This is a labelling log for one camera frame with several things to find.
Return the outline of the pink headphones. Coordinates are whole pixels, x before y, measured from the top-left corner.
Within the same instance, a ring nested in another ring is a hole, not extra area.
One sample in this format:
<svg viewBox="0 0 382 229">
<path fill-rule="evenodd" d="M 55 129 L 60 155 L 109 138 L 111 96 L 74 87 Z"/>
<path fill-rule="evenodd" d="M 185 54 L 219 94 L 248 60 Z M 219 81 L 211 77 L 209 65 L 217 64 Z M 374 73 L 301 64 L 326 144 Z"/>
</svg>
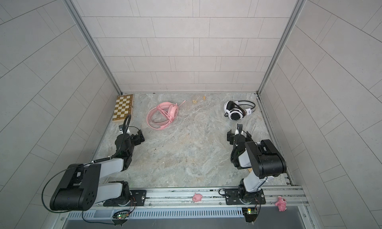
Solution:
<svg viewBox="0 0 382 229">
<path fill-rule="evenodd" d="M 164 130 L 167 128 L 178 116 L 179 108 L 185 103 L 183 101 L 180 105 L 173 104 L 171 102 L 163 102 L 157 105 L 155 108 L 151 109 L 146 116 L 147 125 L 154 130 Z M 159 113 L 165 118 L 165 121 L 154 122 L 153 116 Z"/>
</svg>

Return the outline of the white black headphones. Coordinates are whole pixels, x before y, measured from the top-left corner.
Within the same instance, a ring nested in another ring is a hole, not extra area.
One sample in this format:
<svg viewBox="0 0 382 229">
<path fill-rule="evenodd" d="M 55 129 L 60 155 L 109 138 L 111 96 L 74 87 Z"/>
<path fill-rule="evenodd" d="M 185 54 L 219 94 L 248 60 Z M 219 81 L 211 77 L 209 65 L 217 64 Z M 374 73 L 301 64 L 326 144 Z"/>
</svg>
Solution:
<svg viewBox="0 0 382 229">
<path fill-rule="evenodd" d="M 256 104 L 252 101 L 227 101 L 224 105 L 224 116 L 232 121 L 239 121 L 255 111 Z"/>
</svg>

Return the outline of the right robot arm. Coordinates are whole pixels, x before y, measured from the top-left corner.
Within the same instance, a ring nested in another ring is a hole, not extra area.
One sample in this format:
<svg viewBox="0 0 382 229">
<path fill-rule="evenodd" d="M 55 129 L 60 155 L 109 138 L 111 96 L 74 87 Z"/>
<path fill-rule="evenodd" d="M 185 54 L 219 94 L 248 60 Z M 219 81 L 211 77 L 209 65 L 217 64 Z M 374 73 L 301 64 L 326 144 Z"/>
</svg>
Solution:
<svg viewBox="0 0 382 229">
<path fill-rule="evenodd" d="M 270 178 L 286 173 L 287 164 L 269 139 L 255 142 L 248 132 L 227 132 L 227 141 L 233 146 L 230 161 L 237 169 L 251 169 L 237 189 L 225 189 L 228 205 L 264 205 L 262 186 Z"/>
</svg>

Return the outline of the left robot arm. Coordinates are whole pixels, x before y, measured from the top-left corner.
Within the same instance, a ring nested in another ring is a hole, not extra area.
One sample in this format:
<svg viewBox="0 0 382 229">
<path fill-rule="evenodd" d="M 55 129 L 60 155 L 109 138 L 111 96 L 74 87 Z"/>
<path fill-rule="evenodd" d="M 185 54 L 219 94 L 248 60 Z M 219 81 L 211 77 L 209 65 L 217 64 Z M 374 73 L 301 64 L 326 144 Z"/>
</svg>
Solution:
<svg viewBox="0 0 382 229">
<path fill-rule="evenodd" d="M 107 207 L 135 208 L 136 197 L 126 181 L 112 181 L 101 184 L 100 180 L 111 174 L 123 172 L 132 162 L 134 147 L 145 141 L 138 130 L 130 134 L 131 115 L 127 115 L 120 126 L 121 134 L 115 140 L 116 152 L 111 156 L 95 159 L 90 163 L 75 163 L 60 171 L 62 175 L 49 204 L 43 207 L 51 213 L 87 211 L 94 204 L 103 203 Z"/>
</svg>

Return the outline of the wooden folded chess board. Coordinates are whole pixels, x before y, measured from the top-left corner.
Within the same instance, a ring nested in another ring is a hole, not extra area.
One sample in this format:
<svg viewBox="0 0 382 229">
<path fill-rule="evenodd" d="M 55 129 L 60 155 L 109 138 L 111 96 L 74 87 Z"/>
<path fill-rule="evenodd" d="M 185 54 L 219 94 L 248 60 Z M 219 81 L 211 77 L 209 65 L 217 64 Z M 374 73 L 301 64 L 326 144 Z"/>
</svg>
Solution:
<svg viewBox="0 0 382 229">
<path fill-rule="evenodd" d="M 133 94 L 118 96 L 113 111 L 112 121 L 123 122 L 127 115 L 132 115 Z"/>
</svg>

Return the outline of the pink pig toy centre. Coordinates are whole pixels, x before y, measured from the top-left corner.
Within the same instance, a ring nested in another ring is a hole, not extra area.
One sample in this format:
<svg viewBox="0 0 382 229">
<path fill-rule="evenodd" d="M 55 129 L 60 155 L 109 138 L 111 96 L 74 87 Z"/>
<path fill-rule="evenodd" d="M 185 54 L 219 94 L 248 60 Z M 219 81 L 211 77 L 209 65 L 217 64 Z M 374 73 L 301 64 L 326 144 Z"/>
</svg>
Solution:
<svg viewBox="0 0 382 229">
<path fill-rule="evenodd" d="M 192 200 L 194 203 L 196 203 L 196 202 L 201 202 L 202 198 L 203 198 L 202 194 L 195 193 L 194 196 L 192 197 Z"/>
</svg>

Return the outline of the pink pig toy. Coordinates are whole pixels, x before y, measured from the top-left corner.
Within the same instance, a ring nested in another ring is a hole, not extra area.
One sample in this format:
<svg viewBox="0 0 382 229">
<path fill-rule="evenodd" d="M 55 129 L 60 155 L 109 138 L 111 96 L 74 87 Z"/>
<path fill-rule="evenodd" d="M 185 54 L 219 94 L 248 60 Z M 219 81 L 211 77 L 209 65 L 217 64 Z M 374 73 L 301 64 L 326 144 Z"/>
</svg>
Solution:
<svg viewBox="0 0 382 229">
<path fill-rule="evenodd" d="M 278 208 L 279 212 L 284 212 L 287 210 L 287 202 L 282 196 L 278 197 L 275 206 Z"/>
<path fill-rule="evenodd" d="M 192 200 L 194 203 L 196 203 L 196 202 L 201 202 L 202 198 L 203 198 L 202 194 L 195 193 L 194 196 L 192 197 Z"/>
</svg>

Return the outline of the pink pig toy right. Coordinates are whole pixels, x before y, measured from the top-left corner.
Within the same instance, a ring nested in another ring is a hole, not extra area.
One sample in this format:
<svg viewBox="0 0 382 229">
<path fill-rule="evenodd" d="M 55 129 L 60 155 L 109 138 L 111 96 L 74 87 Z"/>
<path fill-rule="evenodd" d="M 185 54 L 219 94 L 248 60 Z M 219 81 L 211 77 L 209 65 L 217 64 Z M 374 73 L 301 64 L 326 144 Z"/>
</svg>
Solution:
<svg viewBox="0 0 382 229">
<path fill-rule="evenodd" d="M 284 212 L 287 210 L 287 202 L 282 196 L 278 197 L 275 206 L 278 208 L 279 212 Z"/>
</svg>

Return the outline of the right circuit board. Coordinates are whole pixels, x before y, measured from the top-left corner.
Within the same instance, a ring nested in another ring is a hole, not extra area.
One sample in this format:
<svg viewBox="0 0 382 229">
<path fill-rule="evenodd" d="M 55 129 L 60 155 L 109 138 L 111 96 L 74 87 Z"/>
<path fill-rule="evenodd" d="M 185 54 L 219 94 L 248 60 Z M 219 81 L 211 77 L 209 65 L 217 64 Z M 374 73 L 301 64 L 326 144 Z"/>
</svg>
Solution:
<svg viewBox="0 0 382 229">
<path fill-rule="evenodd" d="M 242 208 L 242 214 L 247 223 L 254 223 L 259 215 L 259 210 L 257 208 Z"/>
</svg>

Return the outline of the circuit board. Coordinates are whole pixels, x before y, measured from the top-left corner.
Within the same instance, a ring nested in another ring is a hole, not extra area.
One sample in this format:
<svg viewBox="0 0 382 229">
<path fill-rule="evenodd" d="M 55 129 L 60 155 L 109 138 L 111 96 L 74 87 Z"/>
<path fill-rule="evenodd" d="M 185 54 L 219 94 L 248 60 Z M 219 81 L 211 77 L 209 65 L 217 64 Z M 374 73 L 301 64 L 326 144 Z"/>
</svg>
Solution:
<svg viewBox="0 0 382 229">
<path fill-rule="evenodd" d="M 112 216 L 114 220 L 127 220 L 130 215 L 130 210 L 121 210 L 118 212 L 115 212 Z"/>
<path fill-rule="evenodd" d="M 247 223 L 254 223 L 259 215 L 259 210 L 257 208 L 242 208 L 242 214 Z"/>
</svg>

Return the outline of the left circuit board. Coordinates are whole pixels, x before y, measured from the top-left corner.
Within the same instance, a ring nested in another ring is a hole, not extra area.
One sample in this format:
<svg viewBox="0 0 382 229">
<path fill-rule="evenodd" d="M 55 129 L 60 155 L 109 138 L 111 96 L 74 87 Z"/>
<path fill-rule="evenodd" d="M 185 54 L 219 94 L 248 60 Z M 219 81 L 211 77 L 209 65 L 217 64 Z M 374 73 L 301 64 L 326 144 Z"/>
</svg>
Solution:
<svg viewBox="0 0 382 229">
<path fill-rule="evenodd" d="M 115 212 L 112 216 L 114 220 L 127 220 L 130 215 L 130 210 L 121 210 L 118 212 Z"/>
</svg>

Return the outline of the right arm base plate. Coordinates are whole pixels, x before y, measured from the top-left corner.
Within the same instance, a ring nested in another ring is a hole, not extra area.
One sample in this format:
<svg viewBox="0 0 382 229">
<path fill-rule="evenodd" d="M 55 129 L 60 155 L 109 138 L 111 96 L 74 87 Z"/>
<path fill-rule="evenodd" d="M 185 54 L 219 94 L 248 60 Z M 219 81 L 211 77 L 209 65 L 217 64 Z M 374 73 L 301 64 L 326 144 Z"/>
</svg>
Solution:
<svg viewBox="0 0 382 229">
<path fill-rule="evenodd" d="M 264 205 L 266 204 L 264 191 L 247 192 L 244 189 L 225 189 L 225 200 L 227 205 Z"/>
</svg>

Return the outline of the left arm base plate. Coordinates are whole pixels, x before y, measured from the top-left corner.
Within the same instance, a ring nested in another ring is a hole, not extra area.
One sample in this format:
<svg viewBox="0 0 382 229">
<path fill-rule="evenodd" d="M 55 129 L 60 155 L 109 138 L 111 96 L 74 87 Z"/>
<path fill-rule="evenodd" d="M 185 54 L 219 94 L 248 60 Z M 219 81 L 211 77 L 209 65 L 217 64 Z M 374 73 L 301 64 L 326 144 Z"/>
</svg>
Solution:
<svg viewBox="0 0 382 229">
<path fill-rule="evenodd" d="M 146 200 L 146 190 L 128 190 L 114 199 L 108 199 L 103 202 L 104 207 L 134 207 L 144 206 Z"/>
</svg>

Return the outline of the aluminium rail frame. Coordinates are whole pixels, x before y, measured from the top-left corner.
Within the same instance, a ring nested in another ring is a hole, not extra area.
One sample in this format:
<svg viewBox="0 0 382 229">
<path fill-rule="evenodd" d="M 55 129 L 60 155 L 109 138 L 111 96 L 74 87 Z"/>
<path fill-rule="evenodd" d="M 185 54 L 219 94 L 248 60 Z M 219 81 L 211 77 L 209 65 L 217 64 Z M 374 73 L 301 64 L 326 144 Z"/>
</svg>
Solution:
<svg viewBox="0 0 382 229">
<path fill-rule="evenodd" d="M 257 208 L 259 214 L 267 209 L 279 215 L 275 206 L 279 196 L 286 200 L 287 212 L 297 209 L 306 217 L 309 205 L 305 193 L 300 186 L 264 186 L 266 204 L 264 205 L 227 205 L 224 190 L 218 187 L 205 188 L 147 188 L 144 206 L 104 207 L 97 203 L 85 212 L 73 211 L 59 217 L 62 222 L 79 220 L 83 222 L 100 222 L 122 224 L 128 220 L 138 219 L 199 219 L 199 218 L 244 218 L 242 208 Z M 194 194 L 202 194 L 201 202 L 194 203 Z M 114 220 L 115 212 L 130 210 L 127 220 Z"/>
</svg>

